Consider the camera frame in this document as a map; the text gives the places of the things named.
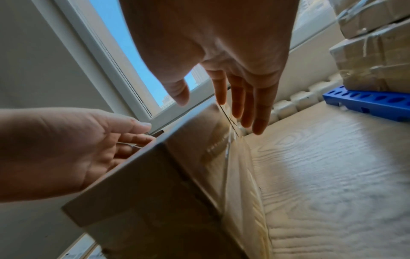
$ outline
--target blue plastic tray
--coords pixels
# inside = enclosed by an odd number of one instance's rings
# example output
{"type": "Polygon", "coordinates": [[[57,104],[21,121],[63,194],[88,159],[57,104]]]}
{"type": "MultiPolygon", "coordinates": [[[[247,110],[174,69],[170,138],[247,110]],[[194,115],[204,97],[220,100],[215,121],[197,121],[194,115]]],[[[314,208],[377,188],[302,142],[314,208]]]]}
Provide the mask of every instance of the blue plastic tray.
{"type": "Polygon", "coordinates": [[[407,93],[350,91],[340,86],[325,93],[323,99],[329,105],[344,105],[349,110],[385,119],[410,120],[410,94],[407,93]]]}

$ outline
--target white window frame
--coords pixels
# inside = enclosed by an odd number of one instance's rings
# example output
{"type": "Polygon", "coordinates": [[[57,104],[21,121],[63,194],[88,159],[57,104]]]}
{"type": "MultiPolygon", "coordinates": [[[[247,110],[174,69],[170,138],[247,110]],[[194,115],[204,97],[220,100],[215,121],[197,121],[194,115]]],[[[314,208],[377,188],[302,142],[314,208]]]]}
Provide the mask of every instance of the white window frame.
{"type": "MultiPolygon", "coordinates": [[[[89,0],[54,0],[54,2],[102,67],[135,117],[142,122],[152,124],[150,133],[162,129],[214,95],[212,82],[208,79],[191,91],[190,101],[186,106],[179,107],[173,103],[162,111],[89,0]]],[[[308,23],[293,31],[290,49],[302,45],[335,22],[336,17],[331,8],[320,12],[308,23]]]]}

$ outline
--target person's left hand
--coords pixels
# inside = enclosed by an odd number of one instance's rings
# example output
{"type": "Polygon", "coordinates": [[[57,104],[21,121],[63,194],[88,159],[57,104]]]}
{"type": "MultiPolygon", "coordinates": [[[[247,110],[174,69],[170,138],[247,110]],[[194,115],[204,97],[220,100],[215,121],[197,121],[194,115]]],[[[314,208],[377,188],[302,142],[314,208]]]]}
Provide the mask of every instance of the person's left hand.
{"type": "Polygon", "coordinates": [[[0,125],[0,201],[81,191],[139,150],[123,143],[155,139],[149,123],[79,108],[0,110],[0,125]]]}

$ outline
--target table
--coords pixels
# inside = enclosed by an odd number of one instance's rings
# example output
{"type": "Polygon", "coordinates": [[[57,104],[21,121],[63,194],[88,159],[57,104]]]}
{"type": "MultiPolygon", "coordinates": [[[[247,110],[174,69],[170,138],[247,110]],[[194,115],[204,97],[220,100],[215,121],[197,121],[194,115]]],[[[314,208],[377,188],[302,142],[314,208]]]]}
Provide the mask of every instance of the table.
{"type": "Polygon", "coordinates": [[[410,124],[321,102],[245,140],[275,259],[410,257],[410,124]]]}

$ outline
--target gray wall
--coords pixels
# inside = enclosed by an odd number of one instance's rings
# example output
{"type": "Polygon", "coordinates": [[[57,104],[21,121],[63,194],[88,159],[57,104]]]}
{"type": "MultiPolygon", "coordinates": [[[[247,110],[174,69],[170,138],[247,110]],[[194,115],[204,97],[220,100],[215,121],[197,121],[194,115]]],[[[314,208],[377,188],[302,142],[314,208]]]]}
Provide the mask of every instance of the gray wall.
{"type": "MultiPolygon", "coordinates": [[[[52,0],[1,0],[0,108],[54,106],[131,115],[52,0]]],[[[82,233],[69,199],[0,204],[0,257],[56,259],[82,233]]]]}

